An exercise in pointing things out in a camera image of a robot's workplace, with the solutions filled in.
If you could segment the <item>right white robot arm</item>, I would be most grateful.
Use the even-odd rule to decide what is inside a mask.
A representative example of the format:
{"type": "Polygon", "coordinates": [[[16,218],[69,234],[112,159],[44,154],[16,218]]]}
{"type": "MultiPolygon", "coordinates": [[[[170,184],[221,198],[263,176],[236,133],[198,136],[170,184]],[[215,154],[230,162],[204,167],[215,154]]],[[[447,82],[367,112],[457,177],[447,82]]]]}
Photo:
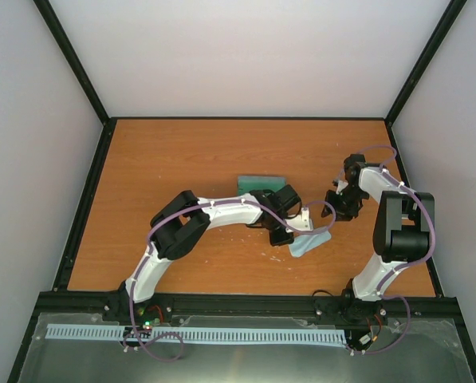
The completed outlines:
{"type": "Polygon", "coordinates": [[[349,280],[340,296],[345,322],[361,323],[380,311],[380,300],[406,269],[424,263],[435,250],[435,199],[405,186],[383,164],[366,161],[361,153],[344,160],[344,179],[326,192],[321,216],[337,221],[358,217],[365,199],[378,203],[372,232],[373,255],[364,269],[349,280]]]}

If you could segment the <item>light blue cleaning cloth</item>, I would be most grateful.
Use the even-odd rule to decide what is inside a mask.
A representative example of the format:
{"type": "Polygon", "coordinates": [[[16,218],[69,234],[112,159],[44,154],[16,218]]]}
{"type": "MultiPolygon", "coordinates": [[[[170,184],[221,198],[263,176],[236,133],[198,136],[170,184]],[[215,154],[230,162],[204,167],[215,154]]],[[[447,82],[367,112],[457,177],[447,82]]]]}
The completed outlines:
{"type": "Polygon", "coordinates": [[[328,231],[316,235],[298,235],[289,245],[289,252],[294,258],[300,258],[332,238],[328,231]]]}

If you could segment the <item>grey glasses case green lining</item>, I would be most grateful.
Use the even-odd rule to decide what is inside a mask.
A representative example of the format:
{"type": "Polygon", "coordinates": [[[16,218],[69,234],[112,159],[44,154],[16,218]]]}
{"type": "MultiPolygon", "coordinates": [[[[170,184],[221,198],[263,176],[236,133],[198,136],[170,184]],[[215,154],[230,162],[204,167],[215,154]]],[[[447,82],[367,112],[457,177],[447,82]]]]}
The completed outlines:
{"type": "Polygon", "coordinates": [[[286,185],[285,177],[281,176],[238,176],[238,195],[252,191],[278,192],[286,185]]]}

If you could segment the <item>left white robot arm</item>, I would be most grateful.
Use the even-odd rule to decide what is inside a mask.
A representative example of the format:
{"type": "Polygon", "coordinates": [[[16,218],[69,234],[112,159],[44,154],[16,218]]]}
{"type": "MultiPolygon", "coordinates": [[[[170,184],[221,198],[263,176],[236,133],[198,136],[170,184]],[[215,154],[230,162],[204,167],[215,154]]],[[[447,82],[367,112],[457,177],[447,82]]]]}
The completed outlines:
{"type": "Polygon", "coordinates": [[[127,295],[120,303],[121,313],[134,322],[143,319],[171,263],[188,255],[206,231],[235,224],[266,229],[273,247],[291,244],[295,233],[312,228],[308,210],[289,185],[221,199],[182,191],[152,218],[144,255],[123,282],[127,295]]]}

